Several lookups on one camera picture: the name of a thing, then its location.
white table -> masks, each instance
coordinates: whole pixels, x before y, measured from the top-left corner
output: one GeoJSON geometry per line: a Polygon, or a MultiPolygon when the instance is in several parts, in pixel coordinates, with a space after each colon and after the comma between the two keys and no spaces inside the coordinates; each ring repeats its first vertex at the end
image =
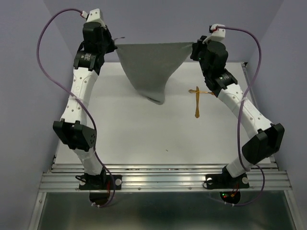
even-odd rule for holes
{"type": "MultiPolygon", "coordinates": [[[[247,88],[240,63],[226,68],[247,88]]],[[[106,164],[228,164],[237,157],[237,119],[210,94],[200,94],[200,118],[195,118],[195,94],[208,91],[199,64],[183,63],[170,77],[165,103],[156,105],[137,94],[120,63],[105,63],[95,83],[89,111],[97,124],[97,152],[106,164]]],[[[241,129],[241,143],[248,137],[241,129]]],[[[270,163],[264,159],[262,164],[270,163]]],[[[55,164],[80,164],[62,143],[55,164]]]]}

cloth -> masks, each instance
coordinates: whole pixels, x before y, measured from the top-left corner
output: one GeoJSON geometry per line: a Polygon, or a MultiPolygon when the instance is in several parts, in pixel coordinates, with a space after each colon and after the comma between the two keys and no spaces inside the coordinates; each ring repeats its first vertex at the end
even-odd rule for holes
{"type": "Polygon", "coordinates": [[[167,80],[192,53],[192,42],[116,46],[121,66],[135,90],[156,104],[164,103],[167,80]]]}

wall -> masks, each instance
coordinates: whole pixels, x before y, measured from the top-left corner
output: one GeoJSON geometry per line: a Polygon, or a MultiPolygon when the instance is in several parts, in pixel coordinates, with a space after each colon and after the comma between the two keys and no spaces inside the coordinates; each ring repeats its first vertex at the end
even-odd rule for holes
{"type": "MultiPolygon", "coordinates": [[[[282,123],[285,135],[276,154],[279,166],[288,171],[303,217],[307,217],[306,141],[306,0],[285,0],[261,41],[263,58],[253,88],[261,112],[282,123]]],[[[248,65],[249,76],[258,61],[255,51],[248,65]]]]}
{"type": "MultiPolygon", "coordinates": [[[[226,24],[265,34],[283,0],[44,0],[52,14],[67,7],[89,12],[100,8],[118,43],[192,42],[207,35],[209,25],[226,24]]],[[[73,55],[82,41],[82,30],[72,15],[57,20],[57,26],[73,55]]],[[[230,61],[248,61],[255,44],[248,36],[227,32],[224,43],[230,61]]],[[[115,53],[106,61],[118,61],[115,53]]]]}
{"type": "MultiPolygon", "coordinates": [[[[75,22],[82,26],[75,13],[75,22]]],[[[41,0],[3,1],[0,8],[0,229],[27,229],[41,174],[52,162],[52,123],[67,95],[40,71],[36,43],[50,13],[41,0]]],[[[58,29],[42,42],[47,71],[70,85],[72,56],[58,29]]]]}

purple cable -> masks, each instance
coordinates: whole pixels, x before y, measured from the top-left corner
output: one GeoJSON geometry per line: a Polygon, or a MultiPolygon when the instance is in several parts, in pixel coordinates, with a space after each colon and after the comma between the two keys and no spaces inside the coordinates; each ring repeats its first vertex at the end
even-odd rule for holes
{"type": "MultiPolygon", "coordinates": [[[[39,57],[39,48],[40,48],[40,43],[42,41],[42,37],[46,31],[46,29],[48,28],[48,26],[51,24],[51,22],[58,16],[60,15],[61,13],[64,13],[64,12],[67,12],[67,11],[76,11],[76,12],[79,12],[80,14],[82,14],[82,11],[81,10],[78,10],[78,9],[75,9],[75,8],[67,8],[67,9],[63,9],[59,12],[57,12],[55,15],[53,15],[50,20],[47,22],[47,24],[45,25],[45,27],[43,28],[42,32],[40,33],[40,36],[39,36],[39,39],[38,39],[38,42],[37,42],[37,47],[36,47],[36,59],[37,59],[37,62],[38,62],[38,65],[40,67],[40,69],[43,71],[43,73],[45,74],[45,76],[50,80],[52,81],[53,83],[55,83],[56,85],[58,85],[60,88],[62,88],[64,91],[66,91],[67,93],[70,94],[70,96],[72,97],[75,97],[76,98],[76,101],[80,104],[81,108],[86,112],[86,114],[88,115],[88,117],[91,119],[92,123],[93,123],[93,126],[94,126],[94,129],[97,131],[97,126],[96,126],[96,123],[92,117],[92,115],[90,114],[90,112],[88,111],[88,109],[85,107],[85,105],[76,97],[75,94],[73,94],[69,89],[66,89],[61,83],[57,82],[56,80],[54,80],[44,69],[44,67],[42,66],[42,63],[40,61],[40,57],[39,57]]],[[[102,163],[102,161],[99,159],[98,157],[98,154],[96,152],[96,146],[94,146],[94,153],[95,153],[95,156],[97,157],[99,163],[102,165],[102,167],[110,174],[110,177],[111,177],[111,180],[112,180],[112,184],[113,184],[113,193],[111,195],[111,197],[108,199],[108,201],[104,204],[104,205],[101,205],[99,207],[105,207],[107,206],[114,198],[114,195],[115,195],[115,180],[114,180],[114,177],[112,175],[112,173],[110,172],[110,170],[105,166],[105,164],[102,163]]]]}
{"type": "MultiPolygon", "coordinates": [[[[253,84],[255,83],[255,80],[256,80],[256,78],[257,78],[257,76],[258,76],[258,72],[259,72],[259,69],[260,69],[261,59],[262,59],[262,52],[261,52],[260,43],[259,43],[258,39],[255,37],[255,35],[253,35],[251,32],[249,32],[249,31],[247,31],[247,30],[239,29],[239,28],[233,28],[233,27],[228,27],[228,26],[217,26],[216,28],[217,28],[217,29],[226,29],[226,30],[235,30],[235,31],[244,32],[244,33],[250,35],[250,36],[255,40],[255,42],[256,42],[256,44],[257,44],[258,51],[259,51],[258,65],[257,65],[257,69],[256,69],[256,72],[255,72],[254,77],[252,78],[251,83],[249,84],[248,88],[245,90],[245,92],[244,92],[244,94],[243,94],[243,98],[245,98],[246,95],[247,95],[247,93],[249,92],[250,88],[251,88],[251,87],[253,86],[253,84]]],[[[241,156],[240,125],[241,125],[241,119],[242,119],[242,113],[243,113],[243,106],[244,106],[244,100],[242,100],[242,102],[241,102],[241,106],[240,106],[240,110],[239,110],[239,116],[238,116],[238,124],[237,124],[237,147],[238,147],[238,155],[239,155],[240,163],[241,163],[243,169],[244,169],[245,171],[248,171],[247,168],[246,168],[246,167],[244,166],[244,164],[243,164],[242,156],[241,156]]],[[[260,166],[258,166],[258,165],[256,165],[256,166],[260,169],[260,171],[261,171],[261,173],[262,173],[262,178],[263,178],[262,187],[261,187],[261,190],[260,190],[258,196],[257,196],[255,199],[253,199],[253,200],[251,200],[251,201],[249,201],[249,202],[247,202],[247,203],[237,204],[237,205],[235,205],[235,206],[244,206],[244,205],[248,205],[248,204],[254,202],[255,200],[257,200],[257,199],[261,196],[261,194],[262,194],[262,192],[263,192],[263,189],[264,189],[264,185],[265,185],[265,176],[264,176],[264,172],[263,172],[262,168],[261,168],[260,166]]]]}

